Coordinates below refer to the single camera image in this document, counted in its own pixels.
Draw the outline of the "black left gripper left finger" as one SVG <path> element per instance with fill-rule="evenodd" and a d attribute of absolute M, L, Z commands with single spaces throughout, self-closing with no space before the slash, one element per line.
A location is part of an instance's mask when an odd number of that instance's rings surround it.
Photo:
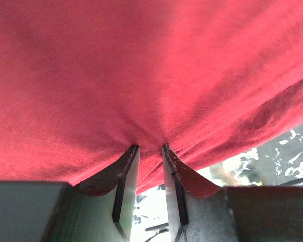
<path fill-rule="evenodd" d="M 92 177 L 0 181 L 0 241 L 129 241 L 140 148 Z"/>

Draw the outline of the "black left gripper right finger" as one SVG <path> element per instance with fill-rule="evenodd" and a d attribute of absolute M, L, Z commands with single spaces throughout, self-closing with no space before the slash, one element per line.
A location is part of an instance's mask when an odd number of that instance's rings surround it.
<path fill-rule="evenodd" d="M 303 179 L 220 187 L 162 147 L 171 241 L 303 241 Z"/>

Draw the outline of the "dark red t-shirt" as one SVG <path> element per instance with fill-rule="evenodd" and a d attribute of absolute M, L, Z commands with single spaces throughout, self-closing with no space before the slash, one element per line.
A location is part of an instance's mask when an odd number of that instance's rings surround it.
<path fill-rule="evenodd" d="M 141 147 L 202 169 L 303 123 L 303 1 L 0 1 L 0 180 L 77 184 Z"/>

